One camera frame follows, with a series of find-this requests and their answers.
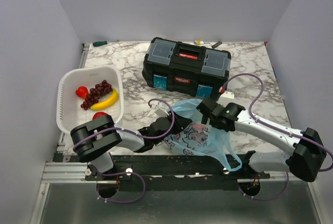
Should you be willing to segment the light blue plastic bag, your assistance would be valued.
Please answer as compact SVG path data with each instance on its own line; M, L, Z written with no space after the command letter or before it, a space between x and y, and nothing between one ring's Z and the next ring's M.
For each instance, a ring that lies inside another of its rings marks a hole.
M179 134L164 139L168 148L176 154L188 156L210 156L218 160L228 171L242 167L240 157L234 153L230 135L224 130L202 124L202 114L196 109L200 99L181 100L172 106L176 115L192 120Z

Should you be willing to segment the yellow fake banana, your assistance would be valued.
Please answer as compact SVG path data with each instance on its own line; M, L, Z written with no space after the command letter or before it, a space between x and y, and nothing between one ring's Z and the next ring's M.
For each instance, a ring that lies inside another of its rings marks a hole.
M115 104L119 98L119 94L116 89L113 89L112 94L110 97L102 102L96 103L90 107L93 111L101 111L105 108L110 107L111 105Z

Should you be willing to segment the dark red fake grapes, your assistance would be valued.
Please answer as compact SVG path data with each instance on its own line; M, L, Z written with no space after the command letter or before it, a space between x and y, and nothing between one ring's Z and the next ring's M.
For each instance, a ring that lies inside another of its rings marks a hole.
M100 98L113 91L112 85L106 80L96 84L95 87L88 89L89 94L86 96L80 107L83 110L88 110L92 105L99 103Z

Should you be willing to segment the red fake fruit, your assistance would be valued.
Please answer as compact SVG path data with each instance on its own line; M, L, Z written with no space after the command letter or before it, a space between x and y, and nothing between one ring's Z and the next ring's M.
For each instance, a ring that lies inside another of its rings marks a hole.
M99 118L99 117L106 116L106 115L108 115L108 113L105 113L105 112L97 112L97 113L94 114L92 120L95 120L95 119L97 119L97 118Z

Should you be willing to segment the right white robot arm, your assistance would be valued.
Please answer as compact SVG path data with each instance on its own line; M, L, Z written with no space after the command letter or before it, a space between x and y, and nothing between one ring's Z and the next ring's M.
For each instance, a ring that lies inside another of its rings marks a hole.
M254 172L287 172L306 182L315 181L327 155L316 130L284 127L261 120L233 102L224 107L210 98L203 99L197 110L204 124L226 132L250 134L280 149L279 152L252 153L247 165Z

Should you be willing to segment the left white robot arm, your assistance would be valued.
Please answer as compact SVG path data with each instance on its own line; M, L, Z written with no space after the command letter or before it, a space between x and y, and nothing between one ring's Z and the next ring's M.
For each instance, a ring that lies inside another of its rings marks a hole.
M81 163L90 163L97 173L114 173L114 160L109 150L126 148L144 153L163 142L170 135L180 134L193 121L176 113L157 118L148 127L129 130L115 124L110 115L104 115L70 131L73 151Z

